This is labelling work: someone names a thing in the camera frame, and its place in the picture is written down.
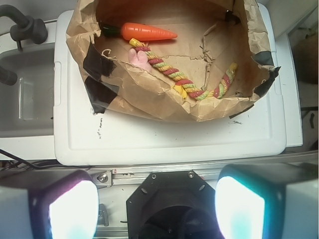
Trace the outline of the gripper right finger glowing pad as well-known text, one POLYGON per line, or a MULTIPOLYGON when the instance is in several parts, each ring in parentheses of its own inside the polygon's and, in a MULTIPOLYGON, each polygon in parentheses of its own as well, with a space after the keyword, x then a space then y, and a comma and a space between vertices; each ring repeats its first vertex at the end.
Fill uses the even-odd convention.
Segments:
POLYGON ((280 239, 288 166, 228 164, 215 188, 215 212, 226 239, 280 239))

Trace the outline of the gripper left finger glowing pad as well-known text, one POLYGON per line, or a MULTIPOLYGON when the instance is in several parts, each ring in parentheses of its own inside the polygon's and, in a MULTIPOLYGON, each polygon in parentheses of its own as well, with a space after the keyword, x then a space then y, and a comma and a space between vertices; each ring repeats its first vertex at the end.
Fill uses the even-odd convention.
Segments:
POLYGON ((94 237, 99 195, 86 171, 33 171, 30 179, 28 199, 35 239, 94 237))

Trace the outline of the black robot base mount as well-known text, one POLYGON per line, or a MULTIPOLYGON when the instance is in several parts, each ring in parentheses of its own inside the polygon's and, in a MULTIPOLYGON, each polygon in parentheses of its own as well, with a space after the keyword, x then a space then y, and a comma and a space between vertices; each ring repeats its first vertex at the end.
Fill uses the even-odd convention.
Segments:
POLYGON ((194 171, 151 173, 126 201, 130 239, 221 239, 215 190, 194 171))

